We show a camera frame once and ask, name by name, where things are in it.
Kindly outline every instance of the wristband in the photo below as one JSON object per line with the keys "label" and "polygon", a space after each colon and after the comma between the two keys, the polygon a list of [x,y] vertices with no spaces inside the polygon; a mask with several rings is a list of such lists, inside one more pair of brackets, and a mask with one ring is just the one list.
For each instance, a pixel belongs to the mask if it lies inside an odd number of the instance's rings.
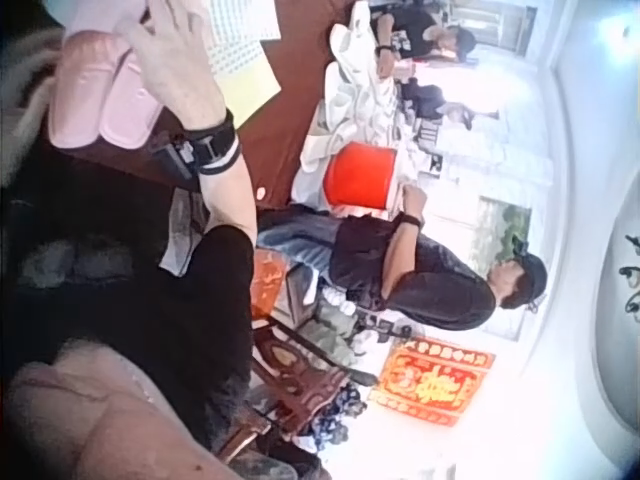
{"label": "wristband", "polygon": [[408,223],[409,225],[415,225],[420,230],[422,230],[422,221],[413,215],[407,215],[406,213],[402,213],[400,216],[400,223]]}
{"label": "wristband", "polygon": [[391,45],[379,45],[376,47],[376,55],[379,57],[380,56],[380,52],[382,50],[389,50],[391,53],[395,53],[396,49],[393,48]]}
{"label": "wristband", "polygon": [[194,162],[201,175],[217,175],[233,166],[241,153],[240,141],[227,110],[224,121],[213,128],[186,132],[187,141],[180,154],[187,163]]}

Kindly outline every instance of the black cap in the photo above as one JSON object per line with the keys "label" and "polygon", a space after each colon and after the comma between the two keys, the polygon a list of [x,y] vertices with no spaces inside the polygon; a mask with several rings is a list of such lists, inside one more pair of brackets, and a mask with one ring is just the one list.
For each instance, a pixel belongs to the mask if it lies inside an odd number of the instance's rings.
{"label": "black cap", "polygon": [[522,304],[529,304],[531,310],[537,310],[535,301],[542,296],[547,288],[547,268],[540,258],[529,253],[528,242],[520,240],[517,236],[513,236],[511,240],[513,244],[513,257],[524,270],[524,274],[528,277],[529,282],[526,292],[519,292],[522,295]]}

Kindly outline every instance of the red bucket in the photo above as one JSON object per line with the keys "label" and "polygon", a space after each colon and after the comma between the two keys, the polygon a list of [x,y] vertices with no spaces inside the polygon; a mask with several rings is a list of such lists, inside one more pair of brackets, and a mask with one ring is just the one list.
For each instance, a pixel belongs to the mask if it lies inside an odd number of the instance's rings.
{"label": "red bucket", "polygon": [[331,206],[386,210],[394,181],[396,151],[351,142],[329,163],[324,176],[324,193]]}

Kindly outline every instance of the jeans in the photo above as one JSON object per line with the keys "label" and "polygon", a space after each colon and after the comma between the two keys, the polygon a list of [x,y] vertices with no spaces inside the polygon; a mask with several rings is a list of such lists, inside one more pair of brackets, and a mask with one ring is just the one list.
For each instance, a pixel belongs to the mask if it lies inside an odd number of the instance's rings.
{"label": "jeans", "polygon": [[315,268],[332,283],[329,266],[341,223],[339,218],[295,207],[263,211],[258,215],[257,245]]}

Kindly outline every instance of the table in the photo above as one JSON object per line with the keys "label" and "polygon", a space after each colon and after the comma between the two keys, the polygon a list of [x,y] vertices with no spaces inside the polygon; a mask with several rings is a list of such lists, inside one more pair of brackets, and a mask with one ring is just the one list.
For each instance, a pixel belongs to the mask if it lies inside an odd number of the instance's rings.
{"label": "table", "polygon": [[[322,97],[324,69],[331,60],[329,32],[346,23],[355,0],[276,0],[282,40],[265,42],[267,58],[282,88],[239,130],[254,191],[263,187],[263,207],[289,200],[302,145]],[[179,131],[175,117],[163,111],[155,132]],[[67,154],[171,187],[188,184],[165,173],[146,147],[123,150],[104,140]]]}

